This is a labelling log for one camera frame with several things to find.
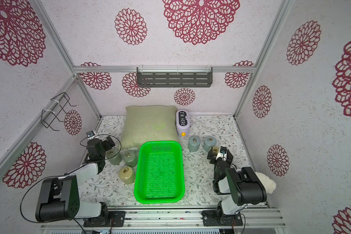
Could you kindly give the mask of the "yellow-green canister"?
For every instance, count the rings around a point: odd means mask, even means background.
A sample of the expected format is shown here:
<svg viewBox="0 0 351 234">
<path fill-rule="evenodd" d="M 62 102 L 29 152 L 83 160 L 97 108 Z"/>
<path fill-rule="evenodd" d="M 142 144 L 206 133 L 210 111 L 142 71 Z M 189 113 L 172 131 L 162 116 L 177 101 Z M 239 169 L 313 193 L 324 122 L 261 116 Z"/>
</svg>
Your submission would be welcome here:
<svg viewBox="0 0 351 234">
<path fill-rule="evenodd" d="M 217 155 L 217 154 L 219 153 L 219 151 L 220 151 L 220 148 L 217 147 L 217 146 L 213 146 L 213 147 L 211 148 L 211 153 L 212 153 L 213 155 Z"/>
<path fill-rule="evenodd" d="M 132 184 L 135 181 L 135 174 L 130 166 L 125 166 L 119 171 L 119 178 L 124 184 Z"/>
</svg>

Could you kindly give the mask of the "green plastic basket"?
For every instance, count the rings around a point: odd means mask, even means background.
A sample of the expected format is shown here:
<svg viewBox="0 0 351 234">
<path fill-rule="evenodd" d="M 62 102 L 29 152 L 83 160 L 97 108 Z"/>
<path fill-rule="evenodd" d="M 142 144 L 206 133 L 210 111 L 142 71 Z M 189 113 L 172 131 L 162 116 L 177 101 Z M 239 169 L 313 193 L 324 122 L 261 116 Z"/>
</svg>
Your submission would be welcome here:
<svg viewBox="0 0 351 234">
<path fill-rule="evenodd" d="M 177 203 L 185 194 L 183 153 L 176 141 L 149 141 L 139 149 L 135 199 L 142 204 Z"/>
</svg>

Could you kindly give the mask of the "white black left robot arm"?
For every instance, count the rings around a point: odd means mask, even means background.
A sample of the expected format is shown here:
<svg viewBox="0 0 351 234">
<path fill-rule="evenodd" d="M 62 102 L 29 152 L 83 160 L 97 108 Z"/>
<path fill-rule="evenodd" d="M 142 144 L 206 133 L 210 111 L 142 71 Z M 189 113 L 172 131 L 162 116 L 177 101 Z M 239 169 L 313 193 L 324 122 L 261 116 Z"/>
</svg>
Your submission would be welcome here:
<svg viewBox="0 0 351 234">
<path fill-rule="evenodd" d="M 89 138 L 86 164 L 63 176 L 50 177 L 42 182 L 35 217 L 38 222 L 84 219 L 86 227 L 102 227 L 111 221 L 104 202 L 80 201 L 79 187 L 101 173 L 106 152 L 115 147 L 111 135 L 105 140 Z"/>
</svg>

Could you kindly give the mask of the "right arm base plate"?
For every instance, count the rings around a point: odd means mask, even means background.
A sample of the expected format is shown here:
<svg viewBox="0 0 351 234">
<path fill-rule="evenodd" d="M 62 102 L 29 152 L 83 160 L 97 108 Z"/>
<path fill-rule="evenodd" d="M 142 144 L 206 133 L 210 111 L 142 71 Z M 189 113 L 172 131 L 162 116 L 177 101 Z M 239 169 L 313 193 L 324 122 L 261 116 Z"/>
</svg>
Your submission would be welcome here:
<svg viewBox="0 0 351 234">
<path fill-rule="evenodd" d="M 243 226 L 241 214 L 225 215 L 216 210 L 204 210 L 201 212 L 204 226 Z"/>
</svg>

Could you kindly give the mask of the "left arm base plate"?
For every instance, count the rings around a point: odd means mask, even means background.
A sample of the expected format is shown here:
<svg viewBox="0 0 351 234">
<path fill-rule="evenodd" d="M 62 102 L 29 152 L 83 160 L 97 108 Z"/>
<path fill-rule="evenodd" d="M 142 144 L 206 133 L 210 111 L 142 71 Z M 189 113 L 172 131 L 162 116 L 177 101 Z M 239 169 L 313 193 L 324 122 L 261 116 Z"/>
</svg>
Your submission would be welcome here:
<svg viewBox="0 0 351 234">
<path fill-rule="evenodd" d="M 125 211 L 109 211 L 94 218 L 84 220 L 83 227 L 123 227 L 125 221 Z"/>
</svg>

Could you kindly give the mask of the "dark green canister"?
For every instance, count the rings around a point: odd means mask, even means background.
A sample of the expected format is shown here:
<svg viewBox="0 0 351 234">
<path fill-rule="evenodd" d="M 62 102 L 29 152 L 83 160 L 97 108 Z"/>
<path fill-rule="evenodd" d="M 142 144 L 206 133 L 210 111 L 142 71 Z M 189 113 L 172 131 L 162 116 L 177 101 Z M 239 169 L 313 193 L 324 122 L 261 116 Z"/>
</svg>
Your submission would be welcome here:
<svg viewBox="0 0 351 234">
<path fill-rule="evenodd" d="M 120 165 L 122 162 L 122 155 L 121 151 L 118 148 L 111 149 L 106 152 L 106 159 L 112 164 L 112 165 Z"/>
<path fill-rule="evenodd" d="M 122 156 L 122 159 L 123 159 L 124 164 L 126 166 L 129 166 L 132 168 L 137 166 L 138 157 L 137 157 L 137 153 L 135 150 L 129 150 L 129 151 L 125 152 Z"/>
</svg>

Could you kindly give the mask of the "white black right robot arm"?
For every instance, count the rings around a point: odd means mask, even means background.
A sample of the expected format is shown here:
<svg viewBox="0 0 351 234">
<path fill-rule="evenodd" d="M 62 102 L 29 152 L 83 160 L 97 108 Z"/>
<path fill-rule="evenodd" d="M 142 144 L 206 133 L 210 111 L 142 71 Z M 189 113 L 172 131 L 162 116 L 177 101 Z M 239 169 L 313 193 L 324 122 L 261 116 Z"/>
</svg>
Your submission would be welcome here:
<svg viewBox="0 0 351 234">
<path fill-rule="evenodd" d="M 213 191 L 226 195 L 215 210 L 202 211 L 204 226 L 242 226 L 242 214 L 247 205 L 257 205 L 267 200 L 272 192 L 272 181 L 256 173 L 252 167 L 237 169 L 233 155 L 225 146 L 213 146 L 207 159 L 214 165 Z"/>
</svg>

